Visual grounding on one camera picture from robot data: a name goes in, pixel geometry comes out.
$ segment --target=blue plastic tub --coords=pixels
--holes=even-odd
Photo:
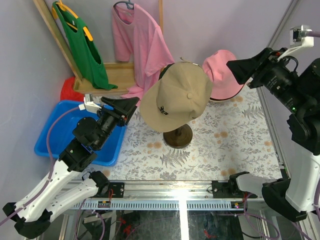
[[[51,127],[52,123],[61,116],[61,114],[77,107],[79,104],[81,104],[81,102],[63,100],[55,106],[34,146],[35,154],[49,157],[46,145],[49,128]],[[92,117],[96,120],[98,119],[96,114],[86,110],[80,111],[78,109],[68,113],[56,123],[50,134],[50,148],[54,158],[59,158],[59,154],[62,153],[70,141],[75,137],[72,134],[72,131],[76,128],[78,121],[84,117]],[[125,131],[126,126],[115,127],[103,148],[100,151],[95,152],[97,154],[97,158],[93,161],[93,164],[106,167],[116,165]]]

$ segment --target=beige baseball cap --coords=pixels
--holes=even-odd
[[[143,96],[141,116],[157,132],[173,131],[204,112],[212,87],[213,83],[199,65],[174,63]]]

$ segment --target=pink shirt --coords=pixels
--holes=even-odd
[[[137,4],[134,4],[132,10],[117,5],[115,8],[112,9],[115,58],[128,62],[133,54],[136,83],[122,97],[142,99],[148,89],[159,80],[161,68],[174,63],[174,59],[160,26],[149,13]]]

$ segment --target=pink bucket hat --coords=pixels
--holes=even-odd
[[[236,96],[243,85],[239,85],[234,75],[227,67],[227,62],[237,60],[235,55],[228,50],[219,50],[212,56],[206,58],[202,68],[213,82],[210,100],[223,101]]]

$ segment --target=baseball cap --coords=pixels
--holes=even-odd
[[[199,65],[176,62],[143,96],[141,116],[157,132],[173,131],[204,112],[212,85]]]
[[[237,59],[228,50],[219,50],[204,60],[202,68],[213,82],[210,100],[224,101],[231,99],[244,87],[244,84],[238,84],[234,75],[227,67],[227,62],[233,60]]]

